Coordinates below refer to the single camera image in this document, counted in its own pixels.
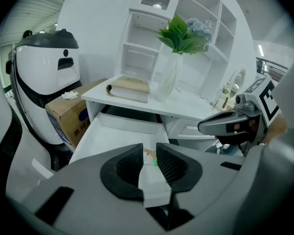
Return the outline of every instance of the mirror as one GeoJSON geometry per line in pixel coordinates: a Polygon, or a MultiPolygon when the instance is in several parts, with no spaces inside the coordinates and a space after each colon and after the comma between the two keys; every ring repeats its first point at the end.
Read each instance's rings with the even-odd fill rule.
{"type": "Polygon", "coordinates": [[[239,94],[242,92],[242,87],[243,87],[243,84],[245,81],[245,76],[246,76],[245,69],[236,70],[233,73],[233,75],[230,79],[231,91],[230,91],[229,98],[234,98],[237,93],[239,94]]]}

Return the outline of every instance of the artificial plant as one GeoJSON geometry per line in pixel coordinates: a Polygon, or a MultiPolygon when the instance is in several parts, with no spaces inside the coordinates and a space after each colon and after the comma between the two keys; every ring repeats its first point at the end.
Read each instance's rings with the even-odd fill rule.
{"type": "Polygon", "coordinates": [[[206,51],[207,39],[204,36],[195,35],[177,14],[169,22],[168,29],[159,29],[157,33],[160,35],[159,40],[172,48],[174,53],[182,55],[206,51]]]}

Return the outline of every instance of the small object in drawer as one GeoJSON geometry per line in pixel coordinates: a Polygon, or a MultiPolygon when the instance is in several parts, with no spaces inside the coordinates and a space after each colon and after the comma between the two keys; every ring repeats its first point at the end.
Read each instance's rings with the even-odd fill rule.
{"type": "Polygon", "coordinates": [[[158,166],[157,165],[157,156],[156,156],[156,152],[151,149],[143,149],[143,158],[144,158],[144,164],[145,165],[154,165],[154,166],[158,166]]]}

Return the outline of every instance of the book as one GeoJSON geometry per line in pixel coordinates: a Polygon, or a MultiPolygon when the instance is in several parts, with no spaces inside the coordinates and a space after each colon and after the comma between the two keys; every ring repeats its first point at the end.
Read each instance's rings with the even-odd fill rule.
{"type": "Polygon", "coordinates": [[[147,80],[130,76],[117,78],[107,86],[106,90],[110,96],[126,98],[142,103],[148,102],[148,94],[150,93],[147,80]]]}

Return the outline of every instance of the open drawer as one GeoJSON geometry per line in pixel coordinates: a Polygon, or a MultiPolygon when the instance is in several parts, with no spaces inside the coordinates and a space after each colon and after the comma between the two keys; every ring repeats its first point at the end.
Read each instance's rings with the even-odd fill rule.
{"type": "Polygon", "coordinates": [[[214,139],[214,136],[205,135],[198,131],[199,121],[161,115],[169,139],[214,139]]]}
{"type": "MultiPolygon", "coordinates": [[[[163,124],[98,113],[81,141],[70,163],[131,144],[143,143],[156,150],[158,142],[169,143],[163,124]]],[[[144,164],[139,176],[139,188],[144,193],[144,207],[166,205],[171,188],[158,166],[144,164]]]]}

